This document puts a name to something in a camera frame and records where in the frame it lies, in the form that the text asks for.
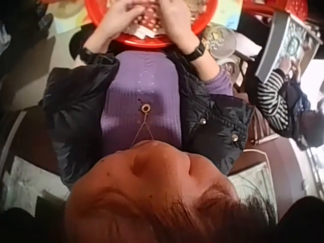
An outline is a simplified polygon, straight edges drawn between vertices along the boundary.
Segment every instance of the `necklace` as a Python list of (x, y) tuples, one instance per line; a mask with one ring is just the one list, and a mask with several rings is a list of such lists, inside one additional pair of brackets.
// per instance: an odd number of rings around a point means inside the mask
[(146, 121), (147, 121), (148, 114), (149, 114), (150, 111), (151, 111), (151, 106), (150, 106), (149, 104), (145, 103), (145, 104), (143, 104), (143, 105), (141, 106), (141, 112), (142, 112), (142, 114), (144, 115), (143, 123), (142, 123), (142, 125), (140, 126), (139, 130), (137, 131), (137, 133), (136, 133), (136, 135), (135, 135), (135, 138), (134, 138), (134, 140), (133, 140), (133, 142), (132, 142), (132, 146), (131, 146), (131, 147), (133, 147), (133, 146), (135, 145), (136, 139), (138, 138), (138, 136), (139, 136), (141, 130), (142, 130), (144, 127), (147, 129), (148, 133), (150, 134), (151, 140), (154, 140), (154, 139), (153, 139), (152, 132), (151, 132), (151, 130), (150, 130), (150, 128), (149, 128), (149, 126), (148, 126), (148, 124), (147, 124), (147, 122), (146, 122)]

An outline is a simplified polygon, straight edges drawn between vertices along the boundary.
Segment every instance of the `nose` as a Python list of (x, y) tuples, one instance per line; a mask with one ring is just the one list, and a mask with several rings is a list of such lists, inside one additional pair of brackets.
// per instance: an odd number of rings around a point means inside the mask
[(189, 157), (169, 144), (151, 141), (142, 143), (135, 150), (132, 171), (150, 184), (169, 185), (190, 176)]

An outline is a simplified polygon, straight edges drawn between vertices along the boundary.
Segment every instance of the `black puffer jacket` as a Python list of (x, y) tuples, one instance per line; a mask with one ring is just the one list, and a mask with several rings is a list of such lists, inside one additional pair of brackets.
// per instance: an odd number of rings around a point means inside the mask
[[(182, 150), (209, 158), (225, 175), (242, 153), (253, 108), (243, 100), (210, 95), (192, 66), (177, 53), (168, 58), (179, 74)], [(119, 62), (55, 68), (42, 101), (62, 181), (70, 187), (102, 157), (100, 117)]]

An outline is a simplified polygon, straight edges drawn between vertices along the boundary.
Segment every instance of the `black and white striped sleeve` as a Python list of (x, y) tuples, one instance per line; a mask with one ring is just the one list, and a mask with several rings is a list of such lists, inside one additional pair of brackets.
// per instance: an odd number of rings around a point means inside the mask
[(288, 107), (279, 94), (284, 84), (281, 70), (272, 71), (266, 83), (258, 83), (258, 108), (275, 131), (284, 131), (289, 125)]

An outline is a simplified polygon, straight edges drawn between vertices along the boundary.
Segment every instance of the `knit sweater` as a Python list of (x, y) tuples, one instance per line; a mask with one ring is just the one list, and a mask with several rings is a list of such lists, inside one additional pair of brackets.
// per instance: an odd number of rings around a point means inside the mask
[[(120, 67), (107, 91), (101, 117), (103, 153), (129, 149), (144, 121), (142, 104), (149, 104), (147, 126), (154, 140), (181, 147), (180, 96), (175, 65), (159, 52), (119, 54)], [(232, 84), (223, 70), (206, 85), (211, 94), (232, 96)], [(151, 139), (144, 126), (135, 143)]]

